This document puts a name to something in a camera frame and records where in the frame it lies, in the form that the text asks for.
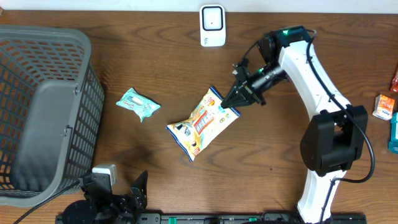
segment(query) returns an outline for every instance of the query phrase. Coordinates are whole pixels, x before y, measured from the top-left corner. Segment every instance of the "white background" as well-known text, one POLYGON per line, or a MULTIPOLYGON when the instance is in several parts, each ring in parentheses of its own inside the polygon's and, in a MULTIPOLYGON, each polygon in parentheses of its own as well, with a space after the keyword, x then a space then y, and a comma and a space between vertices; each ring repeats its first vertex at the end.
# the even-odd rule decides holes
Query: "white background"
POLYGON ((191 11, 221 4, 227 12, 398 13, 398 0, 0 0, 4 9, 191 11))

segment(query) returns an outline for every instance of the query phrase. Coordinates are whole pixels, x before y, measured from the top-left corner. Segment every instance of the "robotic arm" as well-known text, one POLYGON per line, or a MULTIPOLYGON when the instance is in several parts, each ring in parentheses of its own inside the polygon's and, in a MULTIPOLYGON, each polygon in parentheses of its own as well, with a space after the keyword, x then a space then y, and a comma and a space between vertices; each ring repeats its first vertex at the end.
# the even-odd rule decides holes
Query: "robotic arm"
POLYGON ((243 57, 234 66, 236 81, 221 106, 247 106, 254 102, 264 105, 264 91, 288 77, 293 81, 310 118, 310 124, 300 143, 308 173, 297 210, 305 223, 318 223, 322 216, 322 221, 331 216, 330 206, 336 192, 336 187, 329 192, 331 181, 334 178, 343 178, 353 161, 361 157, 364 141, 359 130, 347 119, 345 112, 331 100, 324 86, 363 130, 366 129, 368 114, 363 106, 351 106, 337 90, 317 59, 310 40, 311 37, 302 26, 264 34, 256 44, 266 65, 251 75, 247 70, 249 60, 243 57), (322 83, 308 63, 309 44, 312 65, 322 83))

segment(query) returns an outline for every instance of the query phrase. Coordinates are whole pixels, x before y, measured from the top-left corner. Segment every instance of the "gray basket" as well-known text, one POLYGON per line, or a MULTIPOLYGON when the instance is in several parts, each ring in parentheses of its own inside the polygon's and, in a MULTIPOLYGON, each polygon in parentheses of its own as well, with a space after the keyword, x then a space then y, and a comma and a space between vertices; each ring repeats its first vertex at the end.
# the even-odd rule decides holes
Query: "gray basket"
POLYGON ((104 103, 90 56, 80 31, 0 26, 0 205, 34 206, 90 168, 104 103))

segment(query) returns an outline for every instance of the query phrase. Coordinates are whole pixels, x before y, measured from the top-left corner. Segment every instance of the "wooden table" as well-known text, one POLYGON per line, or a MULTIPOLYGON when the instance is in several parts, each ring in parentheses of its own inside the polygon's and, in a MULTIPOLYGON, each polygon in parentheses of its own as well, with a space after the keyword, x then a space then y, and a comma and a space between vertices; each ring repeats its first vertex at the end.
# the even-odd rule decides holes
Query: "wooden table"
MULTIPOLYGON (((217 48, 200 45, 196 12, 6 11, 0 23, 69 27, 90 38, 92 62, 106 86, 95 164, 117 165, 116 194, 129 193, 129 185, 148 170, 148 209, 164 213, 262 213, 291 210, 300 199, 307 168, 299 142, 308 116, 292 83, 267 91, 266 106, 240 108, 242 117, 195 162, 189 163, 165 130, 188 118, 210 85, 225 95, 234 82, 231 65, 263 33, 297 24, 317 29, 315 48, 323 67, 340 92, 369 114, 375 96, 390 95, 398 62, 394 15, 228 13, 226 45, 217 48), (130 87, 162 105, 143 123, 115 105, 130 87)), ((262 65, 256 50, 249 58, 251 69, 262 65)), ((398 155, 387 148, 390 128, 369 116, 376 171, 365 184, 340 184, 334 212, 363 212, 368 223, 397 222, 398 155)), ((368 169, 364 147, 346 176, 362 178, 368 169)), ((81 198, 61 196, 24 223, 54 223, 55 215, 81 198)), ((0 223, 12 223, 26 210, 0 207, 0 223)))

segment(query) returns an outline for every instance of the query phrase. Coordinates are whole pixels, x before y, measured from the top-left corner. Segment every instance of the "blue snack wrapper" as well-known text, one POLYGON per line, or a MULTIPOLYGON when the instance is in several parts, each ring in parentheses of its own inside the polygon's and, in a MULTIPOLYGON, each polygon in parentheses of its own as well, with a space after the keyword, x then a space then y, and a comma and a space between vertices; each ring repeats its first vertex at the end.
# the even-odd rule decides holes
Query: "blue snack wrapper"
POLYGON ((155 110, 160 108, 160 105, 154 103, 152 100, 141 96, 133 88, 130 88, 123 97, 116 103, 125 109, 133 110, 141 119, 152 116, 155 110))

